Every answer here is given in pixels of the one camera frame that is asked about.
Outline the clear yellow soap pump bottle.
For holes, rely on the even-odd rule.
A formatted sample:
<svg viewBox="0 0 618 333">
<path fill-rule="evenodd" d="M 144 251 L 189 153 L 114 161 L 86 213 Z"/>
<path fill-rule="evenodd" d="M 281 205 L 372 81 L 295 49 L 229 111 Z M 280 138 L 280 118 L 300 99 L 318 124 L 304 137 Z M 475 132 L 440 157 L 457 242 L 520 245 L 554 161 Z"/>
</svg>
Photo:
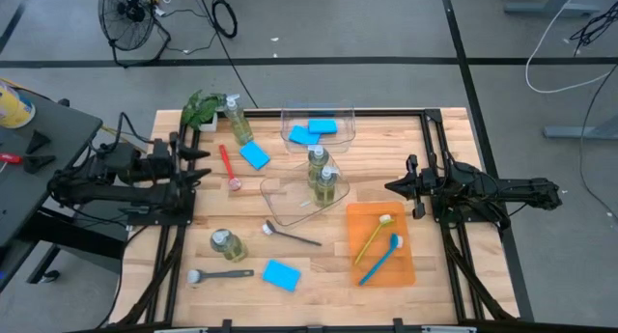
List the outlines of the clear yellow soap pump bottle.
<svg viewBox="0 0 618 333">
<path fill-rule="evenodd" d="M 325 208 L 334 202 L 338 175 L 339 170 L 332 166 L 324 166 L 317 174 L 314 190 L 317 206 Z"/>
<path fill-rule="evenodd" d="M 254 139 L 249 122 L 245 118 L 244 110 L 238 102 L 239 95 L 225 96 L 223 112 L 230 121 L 232 131 L 240 146 L 244 146 Z"/>
<path fill-rule="evenodd" d="M 248 256 L 248 250 L 243 241 L 227 229 L 218 229 L 213 232 L 210 244 L 215 252 L 233 263 L 238 263 Z"/>
<path fill-rule="evenodd" d="M 308 186 L 314 188 L 330 155 L 322 145 L 310 145 L 308 149 Z"/>
</svg>

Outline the blue sponge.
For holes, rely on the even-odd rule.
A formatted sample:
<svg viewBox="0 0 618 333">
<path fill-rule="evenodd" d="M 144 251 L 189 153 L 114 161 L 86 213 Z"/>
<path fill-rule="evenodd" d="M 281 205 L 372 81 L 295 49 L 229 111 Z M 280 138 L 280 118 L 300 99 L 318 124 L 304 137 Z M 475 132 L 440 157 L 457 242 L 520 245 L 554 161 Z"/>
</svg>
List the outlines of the blue sponge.
<svg viewBox="0 0 618 333">
<path fill-rule="evenodd" d="M 312 133 L 304 125 L 294 125 L 288 136 L 289 141 L 299 145 L 318 145 L 320 138 L 320 133 Z"/>
<path fill-rule="evenodd" d="M 240 155 L 253 167 L 259 171 L 270 162 L 269 155 L 259 147 L 254 141 L 249 141 L 239 149 Z"/>
<path fill-rule="evenodd" d="M 300 275 L 301 272 L 296 268 L 282 264 L 276 260 L 269 260 L 266 264 L 262 278 L 264 281 L 271 283 L 280 289 L 294 292 L 300 279 Z"/>
<path fill-rule="evenodd" d="M 338 125 L 334 119 L 310 119 L 307 128 L 312 134 L 333 134 L 338 131 Z"/>
</svg>

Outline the grey dish brush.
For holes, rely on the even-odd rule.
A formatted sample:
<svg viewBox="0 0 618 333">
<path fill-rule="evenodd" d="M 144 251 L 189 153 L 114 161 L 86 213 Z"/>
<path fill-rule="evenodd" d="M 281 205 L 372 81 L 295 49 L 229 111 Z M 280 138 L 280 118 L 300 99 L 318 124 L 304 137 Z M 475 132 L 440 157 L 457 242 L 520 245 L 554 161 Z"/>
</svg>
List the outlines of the grey dish brush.
<svg viewBox="0 0 618 333">
<path fill-rule="evenodd" d="M 191 269 L 187 272 L 186 281 L 189 284 L 199 284 L 207 279 L 213 278 L 244 278 L 252 277 L 254 271 L 251 269 L 245 270 L 230 270 L 223 272 L 206 272 L 200 269 Z"/>
</svg>

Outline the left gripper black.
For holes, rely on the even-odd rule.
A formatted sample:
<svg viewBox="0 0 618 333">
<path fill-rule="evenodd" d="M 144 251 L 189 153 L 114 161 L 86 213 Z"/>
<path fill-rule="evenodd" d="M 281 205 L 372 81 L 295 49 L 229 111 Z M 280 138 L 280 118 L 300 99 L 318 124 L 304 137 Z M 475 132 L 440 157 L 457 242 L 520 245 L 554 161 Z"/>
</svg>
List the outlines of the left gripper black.
<svg viewBox="0 0 618 333">
<path fill-rule="evenodd" d="M 179 160 L 177 155 L 180 134 L 177 131 L 169 133 L 168 139 L 153 140 L 153 151 L 147 155 L 150 165 L 151 190 L 180 191 Z M 192 149 L 186 146 L 179 147 L 179 157 L 183 160 L 197 160 L 210 156 L 210 152 Z M 183 171 L 185 184 L 195 184 L 202 177 L 208 175 L 211 169 Z"/>
</svg>

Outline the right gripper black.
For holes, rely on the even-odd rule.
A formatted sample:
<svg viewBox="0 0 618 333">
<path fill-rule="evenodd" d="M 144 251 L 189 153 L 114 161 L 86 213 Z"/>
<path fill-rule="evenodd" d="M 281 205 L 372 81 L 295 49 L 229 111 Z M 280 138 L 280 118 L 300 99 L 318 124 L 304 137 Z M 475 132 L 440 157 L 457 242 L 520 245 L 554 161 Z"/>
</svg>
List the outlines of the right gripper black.
<svg viewBox="0 0 618 333">
<path fill-rule="evenodd" d="M 418 170 L 418 158 L 415 154 L 411 154 L 407 158 L 407 169 L 412 174 L 412 197 L 415 200 L 415 208 L 412 211 L 414 219 L 421 219 L 426 214 L 425 204 L 421 201 L 422 196 L 431 196 L 437 186 L 437 178 L 435 170 L 431 167 Z M 396 193 L 405 199 L 410 198 L 410 191 L 406 188 L 397 188 L 410 184 L 410 175 L 388 182 L 384 186 L 388 191 Z"/>
</svg>

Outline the dark grey side table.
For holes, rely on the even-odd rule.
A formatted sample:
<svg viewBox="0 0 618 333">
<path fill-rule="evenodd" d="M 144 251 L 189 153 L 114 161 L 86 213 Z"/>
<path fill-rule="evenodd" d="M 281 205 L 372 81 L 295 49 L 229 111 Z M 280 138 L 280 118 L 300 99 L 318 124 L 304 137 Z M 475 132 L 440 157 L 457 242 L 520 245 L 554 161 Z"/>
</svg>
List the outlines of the dark grey side table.
<svg viewBox="0 0 618 333">
<path fill-rule="evenodd" d="M 78 159 L 102 120 L 28 91 L 19 95 L 32 102 L 35 116 L 21 128 L 0 127 L 0 152 L 24 155 L 37 130 L 51 142 L 35 154 L 54 155 L 56 159 L 35 174 L 14 165 L 0 171 L 0 292 L 41 241 L 112 259 L 119 259 L 123 249 L 120 240 L 83 229 L 42 206 L 49 197 L 47 183 L 55 171 Z"/>
</svg>

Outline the black floor fan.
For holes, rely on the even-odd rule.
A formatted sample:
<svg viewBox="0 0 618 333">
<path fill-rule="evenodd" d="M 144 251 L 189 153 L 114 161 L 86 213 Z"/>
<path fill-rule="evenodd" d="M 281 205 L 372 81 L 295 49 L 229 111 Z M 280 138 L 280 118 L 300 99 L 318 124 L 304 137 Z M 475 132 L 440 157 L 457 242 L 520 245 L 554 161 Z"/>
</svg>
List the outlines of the black floor fan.
<svg viewBox="0 0 618 333">
<path fill-rule="evenodd" d="M 124 69 L 148 67 L 158 61 L 171 41 L 171 35 L 155 18 L 155 0 L 98 0 L 98 22 L 111 48 L 114 63 Z M 165 38 L 153 58 L 134 63 L 121 62 L 118 51 L 129 52 L 143 46 L 154 28 Z"/>
</svg>

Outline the black triangular part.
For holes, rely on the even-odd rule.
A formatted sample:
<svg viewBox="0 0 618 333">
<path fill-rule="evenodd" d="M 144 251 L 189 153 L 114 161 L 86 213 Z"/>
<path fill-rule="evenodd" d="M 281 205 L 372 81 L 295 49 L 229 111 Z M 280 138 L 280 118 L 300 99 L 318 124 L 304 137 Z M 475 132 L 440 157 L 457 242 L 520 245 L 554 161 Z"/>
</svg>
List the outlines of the black triangular part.
<svg viewBox="0 0 618 333">
<path fill-rule="evenodd" d="M 37 174 L 46 165 L 56 159 L 55 155 L 27 155 L 23 157 L 23 170 L 28 174 Z"/>
<path fill-rule="evenodd" d="M 33 134 L 32 134 L 32 137 L 30 138 L 30 141 L 29 141 L 28 146 L 26 148 L 25 153 L 26 154 L 33 154 L 34 152 L 36 152 L 41 147 L 43 147 L 45 145 L 48 145 L 50 143 L 51 143 L 51 139 L 49 137 L 47 137 L 42 132 L 39 132 L 38 130 L 34 130 Z"/>
</svg>

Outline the yellow wipes canister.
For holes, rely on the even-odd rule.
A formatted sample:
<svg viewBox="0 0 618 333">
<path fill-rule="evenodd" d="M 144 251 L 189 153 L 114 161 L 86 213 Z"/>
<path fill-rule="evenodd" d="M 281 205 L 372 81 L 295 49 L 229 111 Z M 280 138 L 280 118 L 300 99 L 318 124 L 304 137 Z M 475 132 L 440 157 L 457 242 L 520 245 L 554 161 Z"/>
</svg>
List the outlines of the yellow wipes canister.
<svg viewBox="0 0 618 333">
<path fill-rule="evenodd" d="M 32 121 L 36 107 L 9 83 L 0 80 L 0 126 L 20 128 Z"/>
</svg>

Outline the clear plastic bin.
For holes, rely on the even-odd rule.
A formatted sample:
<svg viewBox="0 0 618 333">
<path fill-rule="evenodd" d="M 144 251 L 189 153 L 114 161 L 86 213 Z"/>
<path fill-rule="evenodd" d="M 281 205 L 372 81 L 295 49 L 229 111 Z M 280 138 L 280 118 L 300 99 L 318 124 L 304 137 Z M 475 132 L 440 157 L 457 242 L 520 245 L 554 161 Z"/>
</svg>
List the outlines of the clear plastic bin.
<svg viewBox="0 0 618 333">
<path fill-rule="evenodd" d="M 354 140 L 355 110 L 348 100 L 339 102 L 287 101 L 281 109 L 280 135 L 290 153 L 307 153 L 310 145 L 299 145 L 288 140 L 294 125 L 308 126 L 310 119 L 334 119 L 338 131 L 333 134 L 321 134 L 318 145 L 331 153 L 344 153 Z"/>
<path fill-rule="evenodd" d="M 316 205 L 315 187 L 308 186 L 308 160 L 294 168 L 272 169 L 260 184 L 260 191 L 275 222 L 281 227 L 304 223 L 341 202 L 350 192 L 350 184 L 334 158 L 326 166 L 339 170 L 334 202 L 325 208 Z"/>
</svg>

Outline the green dish brush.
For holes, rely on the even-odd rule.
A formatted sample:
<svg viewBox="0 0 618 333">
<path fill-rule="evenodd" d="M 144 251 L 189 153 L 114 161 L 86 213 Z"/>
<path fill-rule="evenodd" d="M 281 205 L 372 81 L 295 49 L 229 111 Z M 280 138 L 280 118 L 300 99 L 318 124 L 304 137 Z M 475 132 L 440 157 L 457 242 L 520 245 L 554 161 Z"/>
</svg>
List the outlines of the green dish brush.
<svg viewBox="0 0 618 333">
<path fill-rule="evenodd" d="M 375 229 L 373 230 L 373 232 L 371 233 L 369 238 L 366 240 L 365 244 L 363 245 L 363 247 L 361 248 L 361 250 L 357 254 L 353 264 L 358 264 L 362 260 L 362 258 L 365 255 L 367 249 L 372 244 L 372 242 L 374 241 L 374 239 L 376 238 L 376 236 L 378 235 L 380 230 L 383 227 L 385 227 L 385 226 L 387 226 L 387 225 L 389 225 L 389 224 L 391 224 L 393 222 L 394 222 L 394 219 L 393 219 L 393 217 L 390 214 L 384 214 L 384 215 L 381 215 L 379 217 L 379 224 L 375 227 Z"/>
</svg>

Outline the green plant in white pot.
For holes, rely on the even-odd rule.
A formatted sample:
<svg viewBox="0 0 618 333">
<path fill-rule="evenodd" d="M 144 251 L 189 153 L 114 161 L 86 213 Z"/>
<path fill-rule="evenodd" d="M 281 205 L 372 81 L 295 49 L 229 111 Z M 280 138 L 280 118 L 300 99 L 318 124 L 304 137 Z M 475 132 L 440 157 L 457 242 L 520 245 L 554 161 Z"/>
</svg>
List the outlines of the green plant in white pot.
<svg viewBox="0 0 618 333">
<path fill-rule="evenodd" d="M 194 92 L 183 107 L 181 124 L 202 132 L 215 132 L 218 112 L 223 109 L 224 94 L 204 95 L 201 90 Z"/>
</svg>

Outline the orange translucent mat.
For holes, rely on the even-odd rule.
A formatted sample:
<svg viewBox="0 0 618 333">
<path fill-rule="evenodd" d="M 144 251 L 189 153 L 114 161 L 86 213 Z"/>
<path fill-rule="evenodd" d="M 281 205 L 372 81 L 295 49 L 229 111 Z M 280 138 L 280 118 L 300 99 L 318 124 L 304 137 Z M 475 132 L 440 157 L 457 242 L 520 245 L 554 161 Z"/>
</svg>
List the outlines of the orange translucent mat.
<svg viewBox="0 0 618 333">
<path fill-rule="evenodd" d="M 362 260 L 354 260 L 379 224 L 379 217 L 390 214 L 394 222 L 383 227 L 367 249 Z M 353 203 L 347 206 L 347 228 L 351 258 L 351 282 L 359 288 L 404 288 L 416 282 L 412 260 L 411 243 L 405 207 L 399 202 Z M 404 239 L 402 248 L 397 249 L 381 266 L 375 275 L 364 285 L 359 280 L 385 254 L 389 248 L 389 238 L 397 234 Z"/>
</svg>

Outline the grey desk foot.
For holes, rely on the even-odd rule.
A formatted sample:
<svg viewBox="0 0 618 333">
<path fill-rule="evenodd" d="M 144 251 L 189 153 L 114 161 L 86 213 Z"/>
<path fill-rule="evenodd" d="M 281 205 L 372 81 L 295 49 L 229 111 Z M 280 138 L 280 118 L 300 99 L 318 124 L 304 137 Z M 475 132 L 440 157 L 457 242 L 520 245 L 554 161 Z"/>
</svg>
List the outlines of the grey desk foot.
<svg viewBox="0 0 618 333">
<path fill-rule="evenodd" d="M 584 18 L 598 13 L 600 8 L 576 3 L 574 0 L 547 0 L 546 2 L 508 2 L 504 5 L 503 11 L 506 14 Z"/>
<path fill-rule="evenodd" d="M 547 138 L 618 140 L 618 114 L 597 126 L 546 126 L 543 134 Z"/>
</svg>

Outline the red dish brush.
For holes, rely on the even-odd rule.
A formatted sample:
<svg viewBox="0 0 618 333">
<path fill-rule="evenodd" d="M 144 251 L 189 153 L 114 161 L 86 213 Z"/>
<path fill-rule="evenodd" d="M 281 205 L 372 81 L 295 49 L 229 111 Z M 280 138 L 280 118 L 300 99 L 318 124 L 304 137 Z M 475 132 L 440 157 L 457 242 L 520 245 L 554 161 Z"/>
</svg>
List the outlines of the red dish brush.
<svg viewBox="0 0 618 333">
<path fill-rule="evenodd" d="M 225 165 L 225 168 L 228 174 L 229 189 L 232 191 L 238 191 L 241 189 L 241 181 L 234 174 L 234 171 L 233 171 L 230 159 L 229 159 L 229 155 L 227 153 L 226 146 L 221 144 L 218 146 L 218 148 L 219 148 L 221 158 L 223 160 L 223 163 Z"/>
</svg>

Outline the black thin dish brush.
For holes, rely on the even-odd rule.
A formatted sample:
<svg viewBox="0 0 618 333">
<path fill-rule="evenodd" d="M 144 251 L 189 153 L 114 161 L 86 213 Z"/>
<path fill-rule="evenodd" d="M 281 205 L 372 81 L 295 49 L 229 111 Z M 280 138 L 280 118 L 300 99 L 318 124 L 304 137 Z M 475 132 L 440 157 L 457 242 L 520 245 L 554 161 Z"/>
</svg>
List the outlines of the black thin dish brush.
<svg viewBox="0 0 618 333">
<path fill-rule="evenodd" d="M 304 237 L 301 237 L 301 236 L 290 235 L 290 234 L 287 234 L 285 232 L 278 231 L 269 220 L 267 220 L 266 223 L 263 225 L 263 232 L 265 234 L 267 234 L 267 235 L 280 235 L 280 236 L 284 236 L 284 237 L 288 237 L 288 238 L 291 238 L 291 239 L 295 239 L 295 240 L 298 240 L 298 241 L 301 241 L 301 242 L 304 242 L 304 243 L 308 243 L 308 244 L 311 244 L 311 245 L 322 246 L 322 244 L 317 242 L 317 241 L 310 240 L 310 239 L 307 239 L 307 238 L 304 238 Z"/>
</svg>

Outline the blue dish brush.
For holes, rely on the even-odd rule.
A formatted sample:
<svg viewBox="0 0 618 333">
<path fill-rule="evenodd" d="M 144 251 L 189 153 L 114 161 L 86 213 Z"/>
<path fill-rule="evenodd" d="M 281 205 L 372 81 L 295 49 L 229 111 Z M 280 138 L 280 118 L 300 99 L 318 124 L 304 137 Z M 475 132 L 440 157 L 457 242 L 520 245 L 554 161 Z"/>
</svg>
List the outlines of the blue dish brush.
<svg viewBox="0 0 618 333">
<path fill-rule="evenodd" d="M 389 238 L 389 248 L 385 254 L 372 266 L 372 268 L 359 280 L 358 285 L 364 286 L 381 268 L 381 266 L 389 259 L 389 257 L 404 245 L 404 239 L 397 235 L 392 234 Z"/>
</svg>

